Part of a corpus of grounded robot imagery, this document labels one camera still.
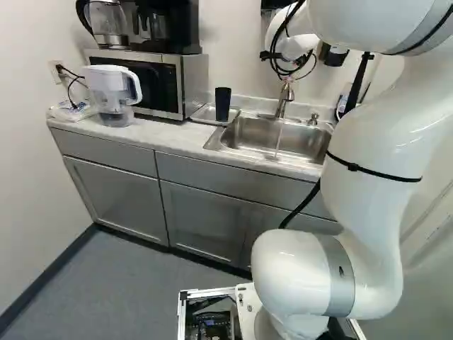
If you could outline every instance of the stainless steel sink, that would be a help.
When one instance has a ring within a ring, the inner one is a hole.
[[[332,132],[328,123],[308,126],[303,120],[275,120],[242,113],[227,128],[217,129],[204,148],[284,164],[321,166]]]

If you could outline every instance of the gray carpet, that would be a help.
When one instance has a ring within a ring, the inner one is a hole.
[[[99,232],[1,340],[176,340],[179,290],[242,282]]]

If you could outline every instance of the running water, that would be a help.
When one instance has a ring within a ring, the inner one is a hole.
[[[285,123],[280,124],[280,131],[278,132],[277,146],[275,146],[274,158],[277,158],[278,149],[280,148],[280,140],[282,139],[282,130],[284,124]]]

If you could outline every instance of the black cup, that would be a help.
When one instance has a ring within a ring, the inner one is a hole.
[[[217,87],[215,89],[215,120],[227,122],[229,104],[231,102],[231,89],[229,87]]]

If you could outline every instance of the coffee maker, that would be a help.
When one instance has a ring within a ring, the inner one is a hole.
[[[129,49],[126,15],[120,0],[76,0],[76,12],[99,48]]]
[[[200,54],[198,0],[134,0],[127,12],[130,48],[177,55]]]

